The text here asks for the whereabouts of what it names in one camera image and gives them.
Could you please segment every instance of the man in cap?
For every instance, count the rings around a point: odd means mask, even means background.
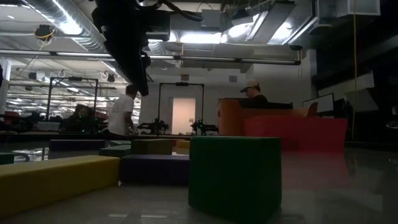
[[[248,99],[240,101],[243,108],[252,109],[266,109],[268,100],[261,94],[260,83],[257,80],[249,80],[241,90],[241,93],[245,93]]]

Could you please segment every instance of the pillar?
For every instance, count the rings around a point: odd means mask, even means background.
[[[12,63],[8,59],[0,59],[0,65],[2,68],[2,82],[0,86],[0,114],[4,114],[6,110],[8,83],[10,81]]]

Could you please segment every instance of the robotic arm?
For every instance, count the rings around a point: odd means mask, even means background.
[[[146,68],[150,65],[150,58],[142,49],[148,46],[148,39],[169,40],[171,13],[179,13],[197,22],[203,18],[196,13],[182,11],[169,0],[159,0],[152,6],[141,6],[137,1],[95,0],[97,8],[92,16],[96,28],[105,36],[107,51],[137,85],[141,95],[146,96],[149,94]],[[172,12],[157,10],[163,4]]]

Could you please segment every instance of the hair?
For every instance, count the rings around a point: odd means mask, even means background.
[[[126,95],[136,95],[138,89],[135,85],[131,84],[126,87]]]
[[[253,88],[255,88],[257,91],[261,91],[260,86],[254,86]]]

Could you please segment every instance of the black machine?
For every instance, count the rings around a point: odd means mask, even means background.
[[[142,51],[148,39],[169,40],[171,13],[197,22],[203,20],[198,14],[182,11],[168,0],[159,0],[152,6],[141,6],[137,0],[95,0],[95,3],[97,8],[91,15],[96,28],[106,38],[106,49],[142,96],[149,94],[146,68],[150,58]],[[173,12],[156,10],[163,4]]]
[[[169,125],[164,121],[155,118],[155,122],[153,123],[141,123],[138,129],[149,129],[150,133],[141,132],[141,134],[164,134],[169,129]]]
[[[206,135],[206,132],[208,131],[215,131],[218,132],[218,128],[217,126],[215,126],[214,124],[203,124],[203,120],[198,120],[195,121],[191,127],[193,128],[193,131],[195,132],[195,134],[198,134],[198,129],[200,130],[200,134],[201,135]]]

